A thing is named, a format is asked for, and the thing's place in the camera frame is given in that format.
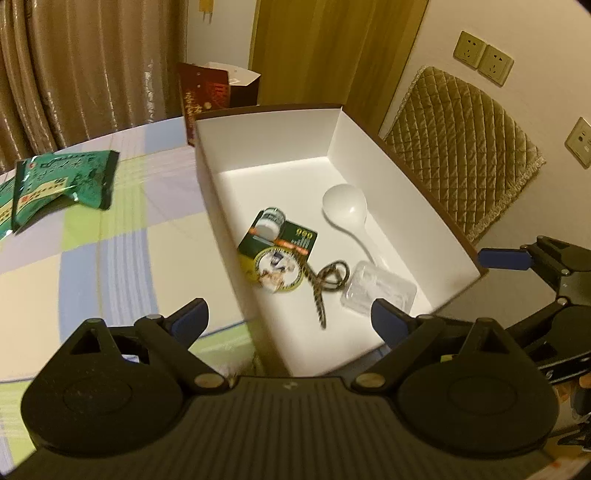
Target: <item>looped rope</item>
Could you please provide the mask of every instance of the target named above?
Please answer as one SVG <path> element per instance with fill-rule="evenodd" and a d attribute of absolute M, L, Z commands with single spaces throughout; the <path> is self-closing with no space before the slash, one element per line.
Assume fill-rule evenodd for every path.
<path fill-rule="evenodd" d="M 297 250 L 293 250 L 296 260 L 298 261 L 304 276 L 312 284 L 312 290 L 314 291 L 314 303 L 316 304 L 316 311 L 318 312 L 318 319 L 320 321 L 320 327 L 324 330 L 326 328 L 326 312 L 324 310 L 324 301 L 322 300 L 323 291 L 339 291 L 344 290 L 349 281 L 350 269 L 347 263 L 343 260 L 334 261 L 318 273 L 312 270 L 311 266 L 308 265 L 306 258 L 301 255 Z M 334 276 L 336 280 L 330 280 L 330 276 Z"/>

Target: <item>electrical outlet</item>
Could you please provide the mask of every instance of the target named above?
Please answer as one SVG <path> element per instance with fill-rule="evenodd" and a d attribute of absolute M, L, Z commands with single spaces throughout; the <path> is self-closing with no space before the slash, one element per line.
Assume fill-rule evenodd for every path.
<path fill-rule="evenodd" d="M 505 52 L 492 45 L 487 45 L 478 71 L 493 82 L 503 86 L 515 62 Z"/>
<path fill-rule="evenodd" d="M 453 56 L 467 63 L 470 67 L 476 68 L 480 63 L 485 48 L 486 43 L 480 38 L 462 31 L 457 41 L 456 49 L 453 51 Z"/>
<path fill-rule="evenodd" d="M 564 144 L 579 159 L 583 167 L 591 166 L 591 125 L 583 117 L 579 118 Z"/>

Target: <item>wooden door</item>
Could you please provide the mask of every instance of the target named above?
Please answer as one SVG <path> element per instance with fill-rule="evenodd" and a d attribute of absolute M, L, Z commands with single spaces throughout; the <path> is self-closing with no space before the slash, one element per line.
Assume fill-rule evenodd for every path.
<path fill-rule="evenodd" d="M 342 103 L 384 121 L 428 0 L 259 0 L 251 69 L 259 102 Z"/>

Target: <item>screw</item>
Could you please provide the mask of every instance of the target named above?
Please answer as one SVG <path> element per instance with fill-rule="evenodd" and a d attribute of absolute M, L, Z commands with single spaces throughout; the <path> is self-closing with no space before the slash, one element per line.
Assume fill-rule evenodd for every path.
<path fill-rule="evenodd" d="M 195 377 L 195 385 L 201 388 L 217 388 L 223 384 L 220 374 L 201 374 Z"/>
<path fill-rule="evenodd" d="M 379 388 L 386 383 L 386 379 L 383 375 L 368 373 L 359 375 L 355 382 L 363 388 Z"/>

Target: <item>plaid tablecloth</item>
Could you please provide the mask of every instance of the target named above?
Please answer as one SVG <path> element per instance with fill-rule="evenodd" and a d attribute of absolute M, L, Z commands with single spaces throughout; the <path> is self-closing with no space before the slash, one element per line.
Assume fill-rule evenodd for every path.
<path fill-rule="evenodd" d="M 209 327 L 191 351 L 223 374 L 254 354 L 204 211 L 183 119 L 65 151 L 91 150 L 121 153 L 112 207 L 70 206 L 0 241 L 0 472 L 33 449 L 20 419 L 30 379 L 87 318 L 131 325 L 204 297 Z"/>

